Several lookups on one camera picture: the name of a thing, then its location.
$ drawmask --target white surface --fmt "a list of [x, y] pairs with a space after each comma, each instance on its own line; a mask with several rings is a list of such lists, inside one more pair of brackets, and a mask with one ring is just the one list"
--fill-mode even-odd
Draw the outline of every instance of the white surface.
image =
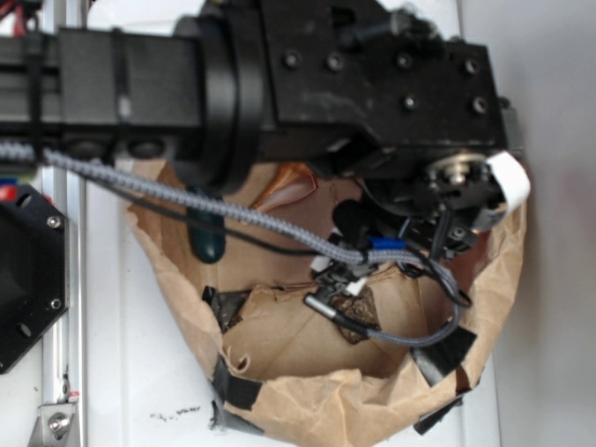
[[596, 440], [596, 2], [464, 0], [518, 109], [534, 181], [520, 297], [495, 351], [505, 447]]

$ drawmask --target black cable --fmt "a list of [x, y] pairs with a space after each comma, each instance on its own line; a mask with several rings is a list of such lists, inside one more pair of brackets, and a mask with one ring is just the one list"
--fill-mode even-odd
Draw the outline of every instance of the black cable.
[[131, 203], [134, 203], [135, 205], [146, 208], [152, 212], [161, 214], [161, 215], [168, 217], [170, 219], [173, 219], [173, 220], [176, 220], [179, 222], [183, 222], [189, 226], [198, 228], [200, 230], [210, 231], [217, 235], [235, 237], [236, 239], [243, 240], [243, 241], [248, 242], [248, 243], [250, 243], [256, 247], [259, 247], [261, 249], [264, 249], [267, 251], [272, 251], [273, 253], [277, 253], [277, 254], [283, 254], [285, 256], [317, 256], [317, 255], [319, 255], [319, 253], [317, 253], [316, 251], [292, 250], [292, 249], [285, 249], [283, 247], [278, 247], [276, 245], [269, 244], [268, 242], [265, 242], [265, 241], [258, 239], [256, 237], [249, 236], [245, 233], [242, 233], [242, 232], [239, 232], [236, 230], [232, 230], [229, 228], [221, 228], [220, 226], [213, 225], [213, 224], [207, 223], [207, 222], [203, 222], [199, 219], [194, 219], [194, 218], [189, 217], [189, 216], [182, 214], [180, 212], [172, 211], [166, 207], [152, 203], [149, 200], [146, 200], [144, 198], [136, 197], [133, 194], [123, 191], [122, 189], [120, 189], [116, 186], [113, 186], [111, 184], [103, 183], [103, 182], [96, 182], [89, 178], [86, 178], [86, 180], [90, 180], [90, 181], [98, 184], [102, 188], [110, 191], [113, 194], [116, 194], [117, 196], [119, 196], [121, 198], [124, 198], [125, 200], [127, 200]]
[[439, 221], [437, 222], [437, 228], [432, 238], [432, 245], [430, 247], [429, 258], [433, 261], [439, 261], [442, 257], [442, 251], [445, 246], [445, 241], [449, 235], [452, 222], [454, 221], [454, 212], [446, 209], [440, 214]]
[[424, 273], [431, 279], [437, 281], [440, 285], [440, 287], [443, 289], [443, 291], [447, 294], [447, 297], [456, 305], [459, 305], [460, 307], [463, 307], [465, 309], [469, 309], [472, 307], [472, 300], [470, 299], [469, 296], [467, 296], [467, 293], [465, 293], [464, 291], [457, 291], [459, 296], [455, 295], [454, 293], [452, 293], [451, 289], [449, 288], [449, 285], [446, 284], [445, 279], [443, 278], [443, 276], [441, 276], [439, 274], [439, 272], [437, 271], [437, 269], [435, 268], [435, 266], [433, 265], [433, 263], [430, 262], [430, 260], [424, 255], [422, 254], [420, 251], [418, 250], [414, 250], [414, 249], [407, 249], [411, 254], [413, 254], [416, 258], [418, 258], [418, 260], [420, 260], [420, 264], [422, 264], [422, 266], [425, 268], [424, 269]]

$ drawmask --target black metal bracket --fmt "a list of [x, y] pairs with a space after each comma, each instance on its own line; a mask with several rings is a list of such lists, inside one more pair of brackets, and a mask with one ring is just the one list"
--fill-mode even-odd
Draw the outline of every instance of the black metal bracket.
[[66, 219], [31, 186], [0, 202], [0, 373], [64, 314]]

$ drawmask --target crumpled paper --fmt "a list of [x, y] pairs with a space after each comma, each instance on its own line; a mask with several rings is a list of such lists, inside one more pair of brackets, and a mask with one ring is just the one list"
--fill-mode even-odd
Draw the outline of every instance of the crumpled paper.
[[[163, 163], [141, 163], [136, 170], [183, 187]], [[250, 205], [275, 173], [274, 165], [256, 167], [244, 188], [227, 199]], [[333, 207], [360, 194], [348, 180], [320, 181], [313, 195], [271, 213], [327, 237]], [[461, 367], [430, 387], [407, 348], [376, 340], [351, 345], [333, 324], [303, 304], [313, 290], [310, 259], [276, 255], [228, 238], [224, 258], [205, 265], [192, 254], [185, 225], [137, 206], [127, 211], [169, 308], [208, 378], [223, 356], [234, 375], [264, 381], [250, 411], [229, 402], [225, 409], [266, 436], [308, 447], [372, 446], [418, 422], [458, 391], [476, 386], [515, 301], [525, 218], [525, 209], [516, 211], [449, 265], [474, 302], [462, 327], [478, 339]], [[302, 248], [250, 225], [226, 225], [273, 244]], [[252, 290], [240, 311], [242, 320], [225, 334], [201, 300], [206, 286]], [[395, 266], [383, 266], [368, 286], [384, 331], [422, 336], [450, 315], [450, 303], [436, 284], [407, 278]]]

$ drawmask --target screw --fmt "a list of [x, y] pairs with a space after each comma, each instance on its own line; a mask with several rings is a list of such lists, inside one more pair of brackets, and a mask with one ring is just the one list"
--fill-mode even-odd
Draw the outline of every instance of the screw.
[[68, 426], [71, 424], [70, 419], [66, 414], [56, 413], [47, 421], [47, 427], [49, 431], [54, 434], [64, 433], [68, 430]]
[[403, 70], [408, 70], [412, 68], [413, 59], [412, 56], [410, 56], [408, 53], [400, 53], [396, 58], [396, 63], [399, 68]]
[[403, 106], [410, 111], [416, 110], [418, 107], [418, 100], [414, 95], [408, 95], [403, 99]]
[[461, 226], [457, 226], [452, 233], [452, 236], [454, 237], [454, 239], [457, 239], [457, 240], [463, 239], [465, 235], [466, 235], [466, 230], [464, 228], [462, 228]]
[[474, 98], [474, 101], [472, 102], [472, 109], [478, 115], [484, 115], [484, 114], [486, 114], [486, 112], [488, 110], [488, 106], [486, 104], [486, 100], [484, 98], [480, 97], [480, 96], [477, 97], [477, 98]]
[[295, 49], [289, 49], [283, 55], [283, 63], [286, 67], [295, 70], [302, 64], [302, 55]]
[[480, 66], [474, 59], [468, 59], [464, 64], [464, 67], [466, 68], [466, 73], [469, 75], [476, 75], [481, 70]]
[[437, 172], [435, 170], [430, 170], [429, 172], [427, 172], [427, 179], [429, 182], [436, 182], [438, 178], [439, 176], [437, 175]]
[[47, 226], [49, 226], [52, 230], [57, 230], [62, 226], [62, 220], [57, 216], [48, 217]]
[[462, 172], [457, 172], [449, 178], [449, 183], [453, 186], [461, 186], [466, 182], [466, 176]]
[[344, 58], [341, 54], [333, 52], [327, 57], [327, 67], [332, 72], [341, 72], [342, 70], [344, 70], [344, 66]]

